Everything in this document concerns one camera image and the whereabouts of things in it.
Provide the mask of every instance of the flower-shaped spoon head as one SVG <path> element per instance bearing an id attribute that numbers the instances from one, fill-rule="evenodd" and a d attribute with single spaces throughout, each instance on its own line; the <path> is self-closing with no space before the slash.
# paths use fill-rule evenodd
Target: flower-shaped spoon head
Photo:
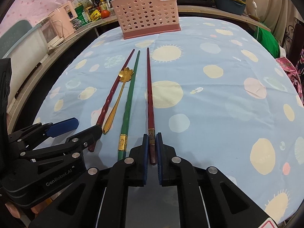
<path id="1" fill-rule="evenodd" d="M 132 78 L 132 74 L 133 74 L 133 70 L 129 69 L 129 68 L 124 68 L 124 70 L 119 72 L 119 76 L 120 76 L 120 81 L 121 82 L 127 82 L 129 80 L 131 80 Z"/>

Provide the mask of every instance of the pink plastic basket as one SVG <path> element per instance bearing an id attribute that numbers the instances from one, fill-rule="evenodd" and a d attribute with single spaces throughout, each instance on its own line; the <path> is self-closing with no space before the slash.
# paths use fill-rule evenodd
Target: pink plastic basket
<path id="1" fill-rule="evenodd" d="M 124 39 L 180 31 L 176 0 L 112 0 Z"/>

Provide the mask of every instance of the tomato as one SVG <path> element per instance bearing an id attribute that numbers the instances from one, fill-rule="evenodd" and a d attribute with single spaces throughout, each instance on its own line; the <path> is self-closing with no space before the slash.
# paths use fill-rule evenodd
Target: tomato
<path id="1" fill-rule="evenodd" d="M 102 18 L 107 18 L 110 16 L 110 12 L 108 10 L 102 10 L 101 11 L 101 17 Z"/>

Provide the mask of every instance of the wooden counter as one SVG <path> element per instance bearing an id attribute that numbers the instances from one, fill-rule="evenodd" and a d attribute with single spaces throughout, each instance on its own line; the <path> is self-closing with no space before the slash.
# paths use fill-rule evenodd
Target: wooden counter
<path id="1" fill-rule="evenodd" d="M 249 18 L 244 15 L 236 15 L 232 13 L 227 13 L 215 8 L 211 7 L 201 7 L 201 6 L 178 6 L 178 11 L 182 13 L 199 13 L 200 16 L 206 15 L 207 17 L 213 18 L 228 18 L 235 21 L 245 22 L 251 26 L 259 26 L 264 28 L 265 30 L 270 31 L 269 28 L 264 26 L 263 24 Z M 87 24 L 80 29 L 78 29 L 74 34 L 68 37 L 61 45 L 59 45 L 53 53 L 51 53 L 46 60 L 42 62 L 27 78 L 23 86 L 20 88 L 19 93 L 16 95 L 16 101 L 14 102 L 10 112 L 7 115 L 8 122 L 8 133 L 10 134 L 16 125 L 16 122 L 19 118 L 19 115 L 28 99 L 33 89 L 39 83 L 44 74 L 48 71 L 48 69 L 56 62 L 56 60 L 67 50 L 69 49 L 75 42 L 77 42 L 82 36 L 84 36 L 87 32 L 89 32 L 93 28 L 97 28 L 109 23 L 116 22 L 116 16 L 110 16 L 104 20 L 99 20 L 96 22 L 92 22 Z"/>

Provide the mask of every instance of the blue container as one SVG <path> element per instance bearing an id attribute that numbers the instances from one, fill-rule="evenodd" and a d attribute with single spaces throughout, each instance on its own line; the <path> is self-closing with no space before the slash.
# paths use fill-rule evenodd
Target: blue container
<path id="1" fill-rule="evenodd" d="M 214 0 L 214 3 L 217 9 L 238 15 L 242 15 L 246 8 L 246 4 L 235 0 Z"/>

